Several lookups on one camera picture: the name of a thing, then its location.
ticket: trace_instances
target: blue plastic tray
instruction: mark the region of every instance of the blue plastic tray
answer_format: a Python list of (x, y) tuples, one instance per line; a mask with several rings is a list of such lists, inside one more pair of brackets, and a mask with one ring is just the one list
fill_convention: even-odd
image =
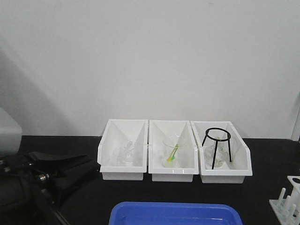
[(164, 202), (121, 202), (109, 225), (243, 225), (228, 205)]

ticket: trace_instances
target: test tube rack peg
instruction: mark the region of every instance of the test tube rack peg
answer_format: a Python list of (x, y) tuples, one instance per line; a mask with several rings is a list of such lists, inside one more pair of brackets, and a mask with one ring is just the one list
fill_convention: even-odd
[(285, 199), (285, 188), (282, 188), (277, 200), (269, 200), (281, 225), (300, 224), (300, 176), (287, 176), (293, 185), (291, 195)]

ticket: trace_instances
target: black equipment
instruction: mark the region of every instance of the black equipment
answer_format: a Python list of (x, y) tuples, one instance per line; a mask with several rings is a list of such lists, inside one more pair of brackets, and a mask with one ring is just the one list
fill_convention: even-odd
[(24, 224), (16, 218), (12, 223), (8, 217), (33, 210), (36, 218), (28, 224), (68, 225), (58, 211), (60, 205), (98, 177), (99, 170), (100, 165), (87, 155), (31, 152), (0, 158), (0, 224)]

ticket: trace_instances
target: glass beaker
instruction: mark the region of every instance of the glass beaker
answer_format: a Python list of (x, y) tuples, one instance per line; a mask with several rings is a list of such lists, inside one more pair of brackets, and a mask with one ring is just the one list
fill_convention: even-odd
[[(213, 164), (213, 158), (215, 154), (215, 144), (212, 144), (211, 146), (206, 147), (205, 149), (205, 156), (206, 156), (206, 162), (208, 165)], [(224, 147), (221, 143), (217, 146), (217, 152), (216, 152), (216, 158), (215, 158), (215, 164), (214, 167), (221, 167), (223, 163), (227, 160), (228, 153), (227, 151), (224, 151)]]
[(129, 141), (125, 147), (125, 154), (123, 156), (123, 160), (128, 163), (136, 162), (140, 155), (139, 148), (136, 146), (135, 142)]
[(126, 166), (122, 159), (124, 155), (123, 147), (116, 147), (112, 150), (112, 155), (108, 161), (109, 166)]
[(179, 135), (167, 136), (163, 139), (164, 155), (162, 158), (162, 165), (166, 168), (179, 167), (178, 151), (183, 149), (185, 145), (185, 138)]

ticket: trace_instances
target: black tabletop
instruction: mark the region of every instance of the black tabletop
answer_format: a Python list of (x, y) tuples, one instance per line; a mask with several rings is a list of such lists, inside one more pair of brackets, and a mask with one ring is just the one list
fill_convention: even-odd
[[(52, 154), (86, 153), (97, 159), (100, 137), (24, 136), (20, 152)], [(283, 139), (244, 139), (251, 151), (253, 176), (243, 184), (202, 184), (195, 175), (191, 183), (103, 180), (102, 175), (71, 195), (61, 206), (72, 225), (107, 225), (112, 208), (124, 201), (219, 203), (233, 207), (244, 225), (279, 225), (269, 199), (277, 199), (282, 187), (291, 194), (288, 175), (300, 175), (300, 144)]]

